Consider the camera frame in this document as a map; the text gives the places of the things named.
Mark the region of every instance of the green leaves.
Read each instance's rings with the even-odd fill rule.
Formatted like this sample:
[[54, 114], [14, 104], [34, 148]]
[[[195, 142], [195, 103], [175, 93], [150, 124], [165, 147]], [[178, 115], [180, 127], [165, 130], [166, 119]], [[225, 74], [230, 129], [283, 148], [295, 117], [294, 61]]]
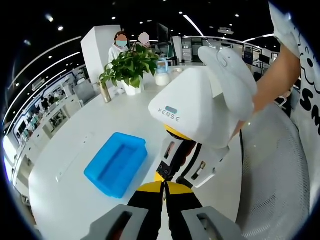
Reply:
[[140, 87], [140, 78], [139, 76], [136, 76], [134, 77], [132, 80], [131, 80], [131, 86], [135, 87], [136, 89]]
[[156, 73], [156, 61], [158, 56], [149, 51], [144, 46], [135, 45], [135, 50], [121, 52], [117, 59], [104, 67], [104, 72], [99, 76], [99, 81], [103, 84], [111, 81], [117, 86], [117, 82], [124, 81], [126, 84], [139, 88], [140, 79], [143, 79], [144, 73], [150, 73], [154, 76]]

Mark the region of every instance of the human arm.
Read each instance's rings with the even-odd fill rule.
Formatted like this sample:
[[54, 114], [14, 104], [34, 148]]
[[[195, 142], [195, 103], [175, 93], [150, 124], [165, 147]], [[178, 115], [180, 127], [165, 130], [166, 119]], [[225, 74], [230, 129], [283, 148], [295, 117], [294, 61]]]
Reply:
[[114, 52], [112, 51], [112, 48], [109, 49], [109, 60], [108, 63], [111, 63], [115, 59]]
[[[254, 113], [263, 110], [276, 98], [284, 95], [295, 84], [300, 74], [300, 59], [282, 44], [279, 56], [257, 82], [257, 94], [253, 97]], [[238, 123], [232, 137], [239, 133], [244, 124], [243, 121]]]

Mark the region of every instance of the blue plastic tray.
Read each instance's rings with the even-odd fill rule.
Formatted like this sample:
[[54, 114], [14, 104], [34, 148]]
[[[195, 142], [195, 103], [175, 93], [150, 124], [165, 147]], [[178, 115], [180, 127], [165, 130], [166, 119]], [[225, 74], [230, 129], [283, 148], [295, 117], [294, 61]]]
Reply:
[[84, 170], [84, 175], [104, 194], [120, 199], [146, 159], [146, 141], [114, 133]]

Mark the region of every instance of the white t-shirt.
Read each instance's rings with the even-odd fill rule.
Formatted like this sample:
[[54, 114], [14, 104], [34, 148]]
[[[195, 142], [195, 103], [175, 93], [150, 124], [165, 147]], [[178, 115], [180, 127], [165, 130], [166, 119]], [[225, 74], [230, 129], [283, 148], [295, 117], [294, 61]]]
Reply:
[[291, 118], [299, 129], [308, 163], [312, 208], [320, 192], [320, 67], [305, 38], [292, 23], [290, 14], [283, 14], [272, 4], [269, 6], [274, 37], [300, 59], [300, 99]]
[[111, 63], [114, 59], [119, 57], [120, 53], [127, 52], [129, 49], [127, 46], [118, 47], [115, 44], [112, 45], [109, 49], [109, 63]]

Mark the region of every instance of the face mask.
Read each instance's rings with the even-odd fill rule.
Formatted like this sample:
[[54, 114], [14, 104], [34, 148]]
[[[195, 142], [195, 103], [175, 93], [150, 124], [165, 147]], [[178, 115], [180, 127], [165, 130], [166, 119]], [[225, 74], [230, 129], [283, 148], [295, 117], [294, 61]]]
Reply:
[[124, 47], [127, 45], [128, 41], [115, 41], [119, 47]]

